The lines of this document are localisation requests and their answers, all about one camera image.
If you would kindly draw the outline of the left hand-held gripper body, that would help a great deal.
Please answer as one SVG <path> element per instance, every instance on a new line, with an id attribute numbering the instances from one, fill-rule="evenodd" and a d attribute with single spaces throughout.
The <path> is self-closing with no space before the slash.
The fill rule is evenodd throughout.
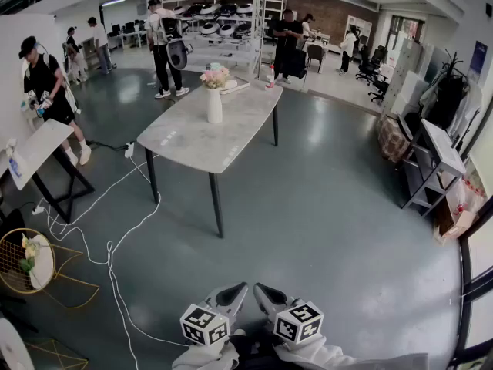
<path id="1" fill-rule="evenodd" d="M 203 347 L 225 342 L 233 334 L 235 304 L 224 295 L 210 295 L 199 304 L 191 304 L 179 320 L 184 337 Z"/>

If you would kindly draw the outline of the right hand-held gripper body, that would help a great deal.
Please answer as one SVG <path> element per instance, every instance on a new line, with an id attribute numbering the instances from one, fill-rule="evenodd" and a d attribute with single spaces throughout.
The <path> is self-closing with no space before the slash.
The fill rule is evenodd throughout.
<path id="1" fill-rule="evenodd" d="M 323 312 L 311 301 L 288 298 L 284 303 L 265 300 L 266 329 L 285 342 L 304 344 L 313 339 L 323 324 Z"/>

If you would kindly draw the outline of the white ribbed vase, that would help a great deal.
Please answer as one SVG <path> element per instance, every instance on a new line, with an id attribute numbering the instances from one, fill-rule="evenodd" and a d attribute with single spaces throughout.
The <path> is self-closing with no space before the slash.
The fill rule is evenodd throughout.
<path id="1" fill-rule="evenodd" d="M 218 89 L 206 88 L 208 94 L 207 120 L 212 124 L 219 124 L 223 121 L 223 107 Z"/>

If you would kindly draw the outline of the pink artificial flowers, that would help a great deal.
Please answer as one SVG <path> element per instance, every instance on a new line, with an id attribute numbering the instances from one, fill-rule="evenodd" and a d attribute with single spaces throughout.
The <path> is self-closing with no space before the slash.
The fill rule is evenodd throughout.
<path id="1" fill-rule="evenodd" d="M 229 78 L 229 70 L 223 67 L 220 71 L 205 71 L 201 76 L 200 80 L 206 88 L 210 89 L 221 89 L 225 86 L 226 81 Z"/>

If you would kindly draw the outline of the person's left forearm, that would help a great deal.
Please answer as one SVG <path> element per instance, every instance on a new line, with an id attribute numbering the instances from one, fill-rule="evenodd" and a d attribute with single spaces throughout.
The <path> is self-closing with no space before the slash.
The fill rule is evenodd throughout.
<path id="1" fill-rule="evenodd" d="M 172 363 L 172 370 L 234 370 L 239 354 L 224 341 L 211 346 L 192 345 Z"/>

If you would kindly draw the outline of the person's right forearm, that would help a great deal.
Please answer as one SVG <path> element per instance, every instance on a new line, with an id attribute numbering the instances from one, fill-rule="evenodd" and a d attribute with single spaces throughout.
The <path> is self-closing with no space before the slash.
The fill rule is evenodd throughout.
<path id="1" fill-rule="evenodd" d="M 273 349 L 281 361 L 303 370 L 429 370 L 428 353 L 388 359 L 354 358 L 345 355 L 341 347 L 327 344 L 323 335 L 305 345 L 284 342 Z"/>

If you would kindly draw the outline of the person's black harness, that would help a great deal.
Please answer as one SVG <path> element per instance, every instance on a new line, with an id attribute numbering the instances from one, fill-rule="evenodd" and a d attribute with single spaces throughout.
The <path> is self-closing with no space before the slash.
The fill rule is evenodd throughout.
<path id="1" fill-rule="evenodd" d="M 273 336 L 267 331 L 261 329 L 249 335 L 243 329 L 237 329 L 230 342 L 239 355 L 235 370 L 278 370 Z"/>

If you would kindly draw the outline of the grey marble table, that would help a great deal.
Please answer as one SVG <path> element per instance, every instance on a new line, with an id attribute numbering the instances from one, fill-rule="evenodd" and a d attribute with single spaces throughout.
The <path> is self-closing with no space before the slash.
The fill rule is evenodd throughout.
<path id="1" fill-rule="evenodd" d="M 249 86 L 221 96 L 223 120 L 210 123 L 206 88 L 201 86 L 168 108 L 137 137 L 145 150 L 149 182 L 160 201 L 153 157 L 208 174 L 219 237 L 224 237 L 218 176 L 241 154 L 269 119 L 273 119 L 273 144 L 278 145 L 278 102 L 283 87 L 266 87 L 254 80 Z"/>

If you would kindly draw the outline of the cardboard box red items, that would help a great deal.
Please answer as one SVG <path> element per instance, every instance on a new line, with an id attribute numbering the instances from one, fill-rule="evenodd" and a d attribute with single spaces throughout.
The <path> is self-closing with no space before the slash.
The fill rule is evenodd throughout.
<path id="1" fill-rule="evenodd" d="M 465 175 L 452 184 L 435 208 L 434 239 L 443 245 L 459 238 L 476 221 L 487 199 L 480 175 L 470 163 Z"/>

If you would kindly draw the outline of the brown plaid bag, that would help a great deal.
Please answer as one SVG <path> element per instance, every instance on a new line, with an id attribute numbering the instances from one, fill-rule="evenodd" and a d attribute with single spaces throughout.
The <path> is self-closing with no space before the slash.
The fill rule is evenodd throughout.
<path id="1" fill-rule="evenodd" d="M 398 163 L 402 159 L 411 143 L 399 122 L 389 116 L 377 122 L 377 140 L 382 157 L 392 163 Z"/>

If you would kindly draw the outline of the white tray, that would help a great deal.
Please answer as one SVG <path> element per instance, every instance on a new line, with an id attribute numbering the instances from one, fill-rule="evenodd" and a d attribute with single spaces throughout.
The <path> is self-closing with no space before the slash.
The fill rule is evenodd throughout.
<path id="1" fill-rule="evenodd" d="M 248 88 L 250 86 L 250 82 L 241 78 L 228 79 L 225 83 L 225 86 L 220 89 L 220 95 L 227 95 L 242 89 Z"/>

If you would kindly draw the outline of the grey shelf unit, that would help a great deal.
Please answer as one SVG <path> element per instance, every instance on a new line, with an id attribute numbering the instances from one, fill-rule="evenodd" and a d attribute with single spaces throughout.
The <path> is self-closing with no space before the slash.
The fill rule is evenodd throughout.
<path id="1" fill-rule="evenodd" d="M 401 208 L 416 207 L 426 217 L 464 176 L 466 169 L 447 132 L 423 119 L 398 171 L 406 196 Z"/>

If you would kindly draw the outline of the black office chair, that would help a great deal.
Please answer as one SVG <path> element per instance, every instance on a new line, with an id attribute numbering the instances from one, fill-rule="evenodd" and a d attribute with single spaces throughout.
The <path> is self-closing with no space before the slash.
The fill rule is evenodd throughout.
<path id="1" fill-rule="evenodd" d="M 374 91 L 368 93 L 371 96 L 371 102 L 381 103 L 390 85 L 389 78 L 378 73 L 372 79 L 371 85 L 374 87 Z"/>
<path id="2" fill-rule="evenodd" d="M 361 48 L 361 62 L 358 66 L 358 73 L 355 75 L 355 79 L 363 79 L 370 85 L 377 78 L 377 71 L 384 61 L 386 54 L 387 50 L 385 47 L 379 45 L 375 49 L 374 54 L 370 56 L 370 49 L 364 45 Z"/>

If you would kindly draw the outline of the black fabric chair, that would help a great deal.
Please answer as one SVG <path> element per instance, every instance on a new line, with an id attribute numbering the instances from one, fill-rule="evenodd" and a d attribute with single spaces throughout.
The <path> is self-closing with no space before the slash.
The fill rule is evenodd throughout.
<path id="1" fill-rule="evenodd" d="M 291 51 L 286 58 L 284 72 L 298 79 L 305 77 L 307 73 L 307 53 L 300 49 Z"/>

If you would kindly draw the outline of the white metal shelving rack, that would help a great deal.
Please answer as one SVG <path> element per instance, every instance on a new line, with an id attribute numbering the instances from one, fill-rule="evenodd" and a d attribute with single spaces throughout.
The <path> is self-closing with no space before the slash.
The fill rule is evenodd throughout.
<path id="1" fill-rule="evenodd" d="M 180 5 L 194 3 L 212 4 L 222 0 L 163 0 L 166 8 L 174 9 Z M 251 20 L 251 34 L 247 39 L 209 39 L 198 33 L 183 32 L 186 45 L 193 46 L 193 52 L 188 55 L 186 69 L 193 72 L 203 72 L 206 65 L 218 62 L 228 69 L 245 72 L 248 76 L 257 77 L 263 53 L 264 8 L 266 0 L 224 0 L 235 3 L 252 3 L 253 15 Z"/>

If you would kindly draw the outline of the white desk black legs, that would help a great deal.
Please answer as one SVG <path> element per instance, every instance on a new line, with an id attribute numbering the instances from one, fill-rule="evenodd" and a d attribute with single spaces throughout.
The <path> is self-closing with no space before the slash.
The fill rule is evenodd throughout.
<path id="1" fill-rule="evenodd" d="M 15 144 L 12 163 L 8 161 L 6 155 L 0 162 L 2 166 L 8 167 L 18 190 L 23 190 L 28 183 L 33 182 L 48 204 L 67 224 L 70 224 L 72 220 L 73 201 L 95 191 L 93 185 L 72 165 L 65 151 L 61 149 L 62 141 L 72 133 L 71 126 L 49 119 L 27 140 Z M 56 159 L 70 178 L 67 193 L 56 198 L 38 174 L 40 167 L 51 156 Z"/>

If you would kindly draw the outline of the brown chair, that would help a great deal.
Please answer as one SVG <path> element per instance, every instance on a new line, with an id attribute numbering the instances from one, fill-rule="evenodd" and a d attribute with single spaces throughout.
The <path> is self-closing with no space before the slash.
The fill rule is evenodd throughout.
<path id="1" fill-rule="evenodd" d="M 308 66 L 311 66 L 312 61 L 318 62 L 317 72 L 321 73 L 324 59 L 326 55 L 326 50 L 323 46 L 318 45 L 316 43 L 311 43 L 307 47 L 307 58 L 308 58 Z"/>

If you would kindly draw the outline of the white foam box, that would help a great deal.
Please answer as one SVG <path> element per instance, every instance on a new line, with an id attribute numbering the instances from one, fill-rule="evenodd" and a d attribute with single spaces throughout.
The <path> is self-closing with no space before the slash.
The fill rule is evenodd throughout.
<path id="1" fill-rule="evenodd" d="M 427 87 L 428 83 L 422 77 L 415 72 L 408 71 L 400 91 L 396 93 L 391 112 L 402 117 L 408 113 L 417 113 L 420 98 Z"/>

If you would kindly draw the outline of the black coat rack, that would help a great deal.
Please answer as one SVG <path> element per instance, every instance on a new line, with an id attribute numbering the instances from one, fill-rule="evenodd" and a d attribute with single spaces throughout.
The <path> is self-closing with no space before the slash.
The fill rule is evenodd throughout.
<path id="1" fill-rule="evenodd" d="M 461 72 L 457 65 L 462 63 L 455 52 L 451 55 L 448 50 L 449 61 L 446 62 L 441 71 L 437 84 L 437 99 L 429 114 L 431 122 L 446 130 L 451 124 L 458 111 L 461 101 L 469 91 L 469 79 Z"/>

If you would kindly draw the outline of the group of round white devices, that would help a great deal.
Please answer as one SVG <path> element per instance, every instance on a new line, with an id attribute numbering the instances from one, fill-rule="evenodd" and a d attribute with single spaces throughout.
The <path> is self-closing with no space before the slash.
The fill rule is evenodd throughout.
<path id="1" fill-rule="evenodd" d="M 176 6 L 172 12 L 182 20 L 183 32 L 209 39 L 247 39 L 251 34 L 252 3 L 228 1 Z"/>

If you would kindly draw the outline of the white locker cabinet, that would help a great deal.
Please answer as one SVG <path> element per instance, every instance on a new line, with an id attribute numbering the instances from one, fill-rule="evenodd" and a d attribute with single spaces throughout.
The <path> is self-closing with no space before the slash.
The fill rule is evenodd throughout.
<path id="1" fill-rule="evenodd" d="M 397 65 L 395 66 L 394 73 L 391 77 L 390 85 L 384 97 L 384 101 L 382 102 L 383 114 L 396 116 L 391 112 L 396 93 L 400 91 L 408 71 L 415 72 L 419 75 L 422 52 L 423 46 L 420 43 L 410 40 L 404 41 L 397 59 Z"/>

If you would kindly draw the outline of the row of desks with monitors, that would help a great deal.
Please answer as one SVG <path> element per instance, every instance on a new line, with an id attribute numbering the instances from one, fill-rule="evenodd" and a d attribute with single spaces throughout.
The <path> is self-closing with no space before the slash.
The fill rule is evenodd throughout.
<path id="1" fill-rule="evenodd" d="M 112 31 L 107 37 L 110 49 L 141 48 L 146 43 L 145 22 L 135 20 L 124 25 L 112 25 Z"/>

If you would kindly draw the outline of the white display cabinet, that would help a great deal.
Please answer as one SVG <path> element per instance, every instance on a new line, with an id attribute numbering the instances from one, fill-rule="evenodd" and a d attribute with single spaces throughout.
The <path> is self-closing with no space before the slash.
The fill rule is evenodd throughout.
<path id="1" fill-rule="evenodd" d="M 359 40 L 359 46 L 369 46 L 369 38 L 371 36 L 372 23 L 365 21 L 361 18 L 349 15 L 347 17 L 346 32 L 350 31 L 351 27 L 355 27 L 357 30 L 357 37 Z"/>

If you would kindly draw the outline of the narrow white rack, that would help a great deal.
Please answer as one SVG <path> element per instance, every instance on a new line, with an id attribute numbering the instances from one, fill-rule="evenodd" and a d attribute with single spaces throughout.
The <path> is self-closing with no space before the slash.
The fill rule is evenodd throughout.
<path id="1" fill-rule="evenodd" d="M 264 8 L 263 43 L 275 44 L 276 39 L 273 29 L 283 18 L 283 12 L 287 8 L 287 0 L 266 0 Z"/>

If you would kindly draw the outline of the blue wall poster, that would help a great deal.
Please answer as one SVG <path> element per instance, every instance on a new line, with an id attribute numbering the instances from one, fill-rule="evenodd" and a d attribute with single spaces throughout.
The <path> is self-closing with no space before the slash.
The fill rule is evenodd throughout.
<path id="1" fill-rule="evenodd" d="M 487 51 L 488 47 L 486 46 L 486 44 L 483 44 L 479 41 L 475 43 L 475 48 L 471 57 L 469 70 L 473 72 L 476 76 L 481 75 L 483 65 L 485 64 Z"/>

